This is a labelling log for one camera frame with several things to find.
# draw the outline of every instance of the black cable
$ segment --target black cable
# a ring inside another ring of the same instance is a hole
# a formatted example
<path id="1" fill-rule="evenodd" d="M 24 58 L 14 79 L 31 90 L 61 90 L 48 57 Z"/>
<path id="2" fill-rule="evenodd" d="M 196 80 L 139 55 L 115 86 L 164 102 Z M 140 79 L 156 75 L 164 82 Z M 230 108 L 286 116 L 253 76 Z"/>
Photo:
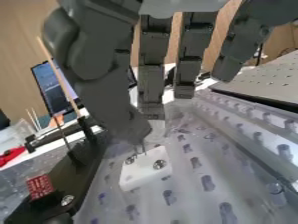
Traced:
<path id="1" fill-rule="evenodd" d="M 262 51 L 264 51 L 264 44 L 260 45 L 260 50 L 258 50 L 258 57 L 257 57 L 256 66 L 258 66 L 260 63 L 261 63 L 261 59 L 262 59 Z"/>

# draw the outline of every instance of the computer monitor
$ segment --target computer monitor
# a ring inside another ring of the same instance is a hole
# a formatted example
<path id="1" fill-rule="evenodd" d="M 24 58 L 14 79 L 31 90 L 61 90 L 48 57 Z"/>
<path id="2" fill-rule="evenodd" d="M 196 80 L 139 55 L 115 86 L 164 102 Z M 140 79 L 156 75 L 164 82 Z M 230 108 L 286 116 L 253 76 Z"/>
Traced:
<path id="1" fill-rule="evenodd" d="M 80 98 L 72 86 L 69 85 L 67 78 L 64 77 L 63 71 L 60 70 L 56 62 L 55 62 L 55 65 L 63 76 L 64 83 L 67 84 L 67 88 L 69 90 L 71 96 L 75 102 L 77 103 L 79 108 L 81 108 L 83 103 L 80 101 Z M 40 93 L 45 102 L 49 115 L 52 116 L 57 114 L 71 113 L 73 111 L 73 108 L 64 95 L 63 88 L 59 84 L 59 80 L 53 73 L 49 62 L 48 61 L 43 62 L 43 64 L 39 64 L 35 67 L 32 67 L 31 70 L 39 85 Z M 128 89 L 132 89 L 135 86 L 137 86 L 137 80 L 136 80 L 135 73 L 131 66 L 129 66 L 127 75 L 128 75 L 128 81 L 129 81 Z"/>

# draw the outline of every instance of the wooden wall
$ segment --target wooden wall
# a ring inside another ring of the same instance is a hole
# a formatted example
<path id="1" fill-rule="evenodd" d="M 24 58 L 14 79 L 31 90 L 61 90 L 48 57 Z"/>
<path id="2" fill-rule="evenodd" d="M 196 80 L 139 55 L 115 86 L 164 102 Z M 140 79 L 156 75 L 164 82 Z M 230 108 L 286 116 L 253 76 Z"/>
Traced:
<path id="1" fill-rule="evenodd" d="M 210 46 L 204 57 L 205 70 L 213 67 L 240 2 L 230 0 L 218 14 Z M 26 108 L 29 107 L 36 109 L 39 115 L 47 114 L 31 67 L 45 60 L 35 37 L 40 34 L 41 22 L 55 7 L 57 7 L 56 0 L 0 0 L 0 108 L 12 121 L 18 121 L 22 117 L 29 121 L 26 113 Z M 180 23 L 181 13 L 176 13 L 165 63 L 176 62 Z M 298 47 L 298 28 L 290 25 L 276 28 L 265 44 L 265 54 L 269 58 L 262 62 L 276 59 L 282 52 L 292 51 L 296 47 Z M 132 47 L 133 66 L 139 63 L 137 50 L 139 25 Z"/>
<path id="2" fill-rule="evenodd" d="M 0 108 L 16 122 L 29 121 L 26 108 L 47 114 L 31 67 L 45 58 L 36 43 L 55 0 L 0 0 Z"/>

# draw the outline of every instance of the red object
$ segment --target red object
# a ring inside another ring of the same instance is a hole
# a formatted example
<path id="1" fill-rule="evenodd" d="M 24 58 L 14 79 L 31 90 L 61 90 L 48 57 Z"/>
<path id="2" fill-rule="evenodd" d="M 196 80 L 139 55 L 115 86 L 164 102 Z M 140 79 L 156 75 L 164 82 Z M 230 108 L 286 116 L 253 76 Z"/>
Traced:
<path id="1" fill-rule="evenodd" d="M 37 176 L 27 181 L 27 187 L 31 193 L 31 199 L 36 200 L 53 192 L 53 186 L 47 174 Z"/>
<path id="2" fill-rule="evenodd" d="M 10 149 L 11 153 L 0 155 L 0 167 L 3 167 L 11 160 L 14 160 L 24 151 L 26 147 Z"/>

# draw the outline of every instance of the white block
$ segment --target white block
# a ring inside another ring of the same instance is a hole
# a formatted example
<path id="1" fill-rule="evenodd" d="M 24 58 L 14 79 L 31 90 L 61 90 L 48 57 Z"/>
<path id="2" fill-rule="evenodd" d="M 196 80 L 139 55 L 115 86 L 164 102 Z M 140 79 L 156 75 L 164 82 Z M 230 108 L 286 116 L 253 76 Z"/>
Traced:
<path id="1" fill-rule="evenodd" d="M 161 169 L 155 169 L 157 160 L 164 160 L 167 165 Z M 172 175 L 172 164 L 165 146 L 159 146 L 139 154 L 135 162 L 127 164 L 124 161 L 119 185 L 123 191 L 131 191 L 152 181 L 161 181 L 163 177 Z"/>

